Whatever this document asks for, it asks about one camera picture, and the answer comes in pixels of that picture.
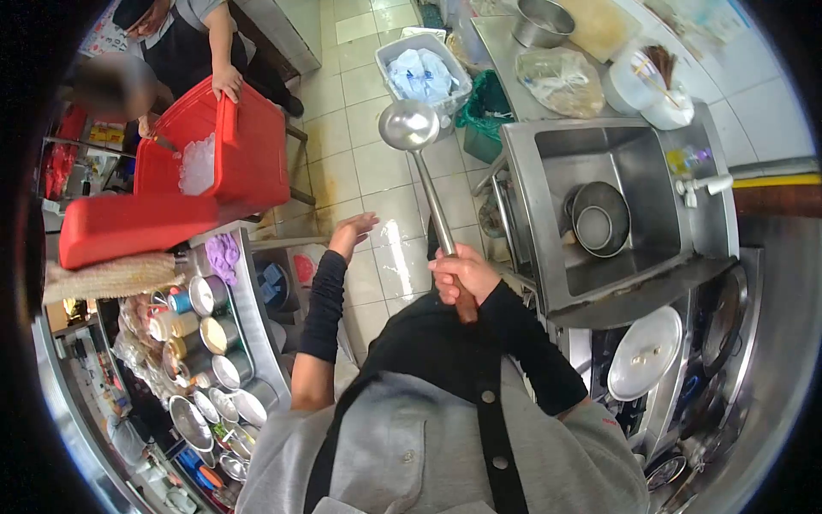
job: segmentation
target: faucet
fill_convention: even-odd
[[[685,207],[696,208],[696,190],[708,189],[709,195],[725,191],[733,185],[733,176],[730,174],[717,175],[708,178],[695,178],[693,180],[677,180],[675,184],[677,192],[685,199]]]

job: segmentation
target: blue container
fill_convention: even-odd
[[[188,291],[169,295],[169,308],[177,314],[187,313],[192,310],[192,299],[188,296]]]

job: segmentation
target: ice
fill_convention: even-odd
[[[180,166],[180,191],[182,194],[197,196],[214,183],[214,141],[215,135],[202,141],[191,141],[182,152]]]

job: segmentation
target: white tile floor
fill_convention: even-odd
[[[389,316],[431,288],[425,233],[428,204],[417,166],[380,139],[376,128],[391,102],[374,51],[419,25],[409,0],[321,0],[322,68],[301,77],[305,152],[288,143],[291,184],[317,199],[317,210],[290,201],[275,209],[278,237],[330,234],[337,221],[376,211],[381,223],[355,248],[345,281],[343,319],[358,359]],[[454,239],[494,253],[479,228],[484,198],[472,198],[487,164],[462,151],[462,131],[423,153]]]

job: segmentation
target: sink basin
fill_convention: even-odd
[[[693,144],[710,147],[714,155],[695,178],[727,173],[707,106],[696,110],[691,126],[668,132],[642,118],[540,120],[501,128],[509,171],[496,180],[504,190],[512,256],[520,274],[536,284],[539,308],[549,319],[578,328],[632,322],[738,256],[732,193],[703,193],[697,209],[686,208],[667,169],[666,150]],[[593,181],[615,187],[630,212],[629,237],[614,257],[595,257],[578,243],[562,242],[571,230],[564,208],[569,193]]]
[[[568,292],[573,297],[624,280],[681,251],[675,193],[656,131],[651,127],[590,127],[538,132],[557,234],[571,230],[564,212],[577,186],[600,181],[626,199],[631,231],[615,257],[595,257],[579,244],[563,245]]]

